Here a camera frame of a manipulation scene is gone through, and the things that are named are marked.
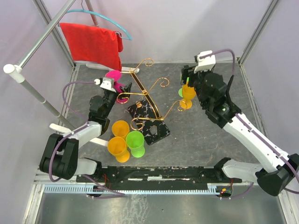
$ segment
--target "blue hanger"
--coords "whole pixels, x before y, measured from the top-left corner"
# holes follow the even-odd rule
[[[113,23],[114,25],[116,25],[119,29],[121,29],[127,35],[127,38],[126,37],[121,37],[122,39],[130,40],[130,41],[132,40],[131,35],[123,27],[121,27],[119,24],[117,24],[116,22],[114,22],[113,20],[109,19],[108,17],[106,17],[104,15],[101,15],[99,13],[95,13],[95,12],[92,12],[92,11],[84,10],[84,9],[72,9],[72,10],[67,11],[66,13],[72,13],[72,12],[88,13],[88,14],[99,16],[99,17]]]

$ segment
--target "red towel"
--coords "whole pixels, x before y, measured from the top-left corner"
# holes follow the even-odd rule
[[[61,23],[74,61],[88,61],[121,71],[122,39],[116,31],[86,25]]]

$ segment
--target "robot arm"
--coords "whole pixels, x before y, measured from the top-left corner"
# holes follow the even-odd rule
[[[204,58],[211,53],[201,52],[195,56],[198,63],[196,66],[184,66],[181,84],[187,83],[188,86],[194,87],[200,106],[205,110],[207,117],[237,138],[260,162],[251,164],[229,159],[222,167],[223,173],[229,178],[257,182],[267,193],[277,196],[294,177],[282,159],[298,171],[299,156],[289,155],[273,144],[231,101],[229,89],[234,76],[226,84],[221,75],[214,73],[215,56]]]
[[[92,175],[97,167],[97,162],[89,159],[78,159],[78,150],[91,139],[99,137],[108,129],[110,120],[108,115],[120,94],[114,89],[114,80],[101,78],[95,80],[96,85],[104,89],[104,96],[94,96],[90,100],[88,122],[81,127],[64,135],[50,135],[39,168],[42,172],[52,174],[66,180],[74,175]],[[132,83],[124,86],[122,92],[130,92]]]

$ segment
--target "gold metal rack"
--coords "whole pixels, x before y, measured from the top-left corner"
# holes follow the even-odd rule
[[[153,89],[153,87],[154,87],[154,86],[157,84],[157,82],[159,82],[160,80],[163,80],[163,81],[160,83],[160,86],[161,86],[161,87],[167,87],[167,86],[170,84],[170,81],[169,81],[169,79],[167,79],[167,78],[165,78],[165,77],[161,77],[161,78],[157,79],[156,82],[155,82],[155,83],[151,86],[151,88],[147,91],[146,88],[145,88],[145,87],[143,86],[143,84],[141,83],[141,81],[139,80],[139,78],[137,77],[137,75],[135,74],[135,71],[136,71],[136,70],[139,68],[139,66],[140,66],[143,62],[145,62],[145,61],[147,61],[147,62],[145,63],[145,66],[150,67],[150,66],[152,66],[152,65],[154,64],[153,59],[151,59],[151,58],[145,58],[145,59],[143,59],[143,60],[139,63],[139,65],[138,65],[135,69],[130,68],[130,69],[129,69],[129,72],[122,72],[122,73],[129,73],[129,74],[131,75],[131,77],[134,79],[134,81],[136,82],[136,84],[138,85],[138,87],[139,87],[139,89],[141,90],[142,93],[124,92],[124,93],[120,93],[120,94],[118,95],[117,99],[116,99],[117,102],[119,102],[120,104],[125,104],[125,103],[127,103],[128,100],[129,100],[128,97],[123,97],[123,98],[127,99],[127,101],[124,102],[124,103],[122,103],[122,102],[119,101],[119,97],[120,97],[121,95],[124,95],[124,94],[126,94],[126,95],[140,95],[140,96],[143,96],[143,97],[145,97],[145,98],[147,99],[148,103],[150,104],[150,106],[151,106],[152,109],[153,109],[153,112],[154,112],[154,114],[155,114],[155,117],[154,117],[154,118],[143,118],[143,117],[133,118],[133,119],[131,120],[131,122],[130,122],[130,126],[131,126],[131,128],[132,128],[133,130],[138,130],[138,131],[140,131],[140,130],[143,128],[144,124],[143,124],[143,123],[136,123],[136,125],[142,125],[140,128],[136,129],[136,128],[133,128],[133,126],[132,126],[132,122],[133,122],[133,121],[135,121],[135,120],[161,120],[161,121],[162,121],[162,120],[164,120],[164,119],[167,117],[167,115],[168,115],[169,112],[173,109],[173,107],[174,107],[174,105],[175,105],[176,103],[179,103],[180,101],[182,101],[183,103],[186,104],[186,102],[183,101],[183,100],[177,100],[177,101],[175,101],[175,102],[172,104],[172,106],[169,108],[169,110],[168,110],[168,112],[165,114],[165,116],[162,116],[162,115],[160,114],[160,112],[159,112],[159,110],[158,110],[158,107],[157,107],[157,105],[155,104],[155,102],[153,101],[153,99],[151,98],[151,96],[149,95],[149,92]],[[141,103],[140,103],[140,101],[143,99],[143,97],[142,97],[140,100],[138,100],[138,101],[136,102],[136,106],[137,106],[137,108],[139,108],[139,107],[142,106]],[[185,109],[182,108],[181,106],[178,107],[178,111],[184,111],[184,110],[185,110]]]

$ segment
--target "white wall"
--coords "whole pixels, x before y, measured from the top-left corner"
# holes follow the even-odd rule
[[[32,1],[4,1],[0,8],[0,67],[16,64],[46,27]],[[71,67],[49,36],[23,69],[25,78],[57,109]],[[57,122],[21,85],[0,71],[0,223],[21,223],[49,123]]]
[[[44,2],[54,15],[66,0]],[[71,9],[80,9],[80,3],[76,1]],[[95,12],[116,21],[132,35],[133,41],[124,40],[121,60],[136,63],[147,57],[155,62],[193,62],[200,51],[223,48],[232,48],[240,56],[270,0],[91,0],[91,3]],[[84,13],[67,14],[62,21],[93,24],[90,15]],[[116,29],[101,18],[98,21],[103,28]],[[231,59],[229,54],[217,58]]]
[[[299,154],[298,8],[280,1],[244,65],[270,140],[290,154]]]

